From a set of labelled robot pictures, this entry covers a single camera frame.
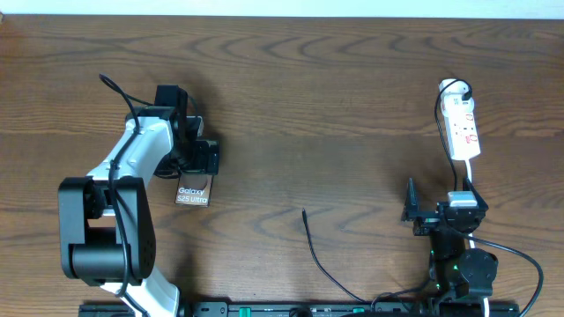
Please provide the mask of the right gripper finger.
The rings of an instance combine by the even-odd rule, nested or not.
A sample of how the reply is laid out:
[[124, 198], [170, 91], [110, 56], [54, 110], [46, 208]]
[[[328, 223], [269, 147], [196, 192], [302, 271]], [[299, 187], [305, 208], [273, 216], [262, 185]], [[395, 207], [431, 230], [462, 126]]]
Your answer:
[[413, 178], [407, 182], [406, 198], [404, 202], [404, 215], [415, 216], [419, 212], [417, 190]]
[[472, 193], [474, 200], [476, 201], [476, 207], [481, 210], [487, 210], [488, 205], [482, 196], [478, 193], [477, 189], [473, 186], [470, 179], [465, 177], [463, 180], [463, 191]]

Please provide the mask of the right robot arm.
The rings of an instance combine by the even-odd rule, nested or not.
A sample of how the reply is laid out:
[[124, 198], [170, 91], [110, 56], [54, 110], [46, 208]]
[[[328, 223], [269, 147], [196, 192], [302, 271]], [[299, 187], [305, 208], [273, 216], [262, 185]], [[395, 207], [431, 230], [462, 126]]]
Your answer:
[[493, 294], [498, 259], [465, 242], [481, 224], [488, 205], [467, 179], [461, 191], [448, 193], [432, 211], [424, 211], [414, 180], [408, 180], [401, 220], [413, 223], [415, 236], [431, 242], [429, 275], [434, 289], [429, 292], [426, 309], [436, 316], [488, 315], [484, 301]]

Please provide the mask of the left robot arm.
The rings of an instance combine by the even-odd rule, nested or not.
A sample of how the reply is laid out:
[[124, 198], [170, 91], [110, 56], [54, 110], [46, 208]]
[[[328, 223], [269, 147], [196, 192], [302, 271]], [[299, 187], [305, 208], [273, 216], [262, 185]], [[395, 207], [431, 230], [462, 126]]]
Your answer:
[[181, 107], [136, 108], [111, 152], [58, 188], [61, 266], [69, 279], [100, 287], [129, 316], [190, 316], [181, 289], [157, 269], [147, 189], [153, 177], [212, 176], [219, 144], [202, 137], [204, 119]]

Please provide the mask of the white power strip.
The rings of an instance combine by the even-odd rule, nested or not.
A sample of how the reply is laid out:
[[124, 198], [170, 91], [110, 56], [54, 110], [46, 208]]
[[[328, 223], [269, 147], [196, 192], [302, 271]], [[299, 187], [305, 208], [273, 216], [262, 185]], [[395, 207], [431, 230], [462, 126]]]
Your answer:
[[448, 78], [439, 84], [440, 109], [446, 125], [449, 155], [456, 161], [467, 161], [480, 154], [474, 98], [463, 80]]

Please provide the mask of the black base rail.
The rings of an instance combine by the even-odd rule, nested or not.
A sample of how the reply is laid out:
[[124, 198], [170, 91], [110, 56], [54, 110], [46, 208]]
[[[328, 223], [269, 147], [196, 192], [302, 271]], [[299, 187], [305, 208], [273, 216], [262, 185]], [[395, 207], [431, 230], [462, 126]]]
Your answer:
[[[379, 302], [375, 308], [370, 305], [336, 304], [227, 304], [225, 302], [197, 302], [189, 308], [181, 308], [177, 316], [189, 317], [337, 317], [337, 316], [484, 316], [480, 305], [446, 304], [439, 314], [424, 313], [423, 308], [411, 308], [399, 302]], [[519, 316], [515, 304], [490, 304], [489, 316]], [[136, 316], [133, 309], [124, 304], [87, 304], [78, 308], [79, 317]]]

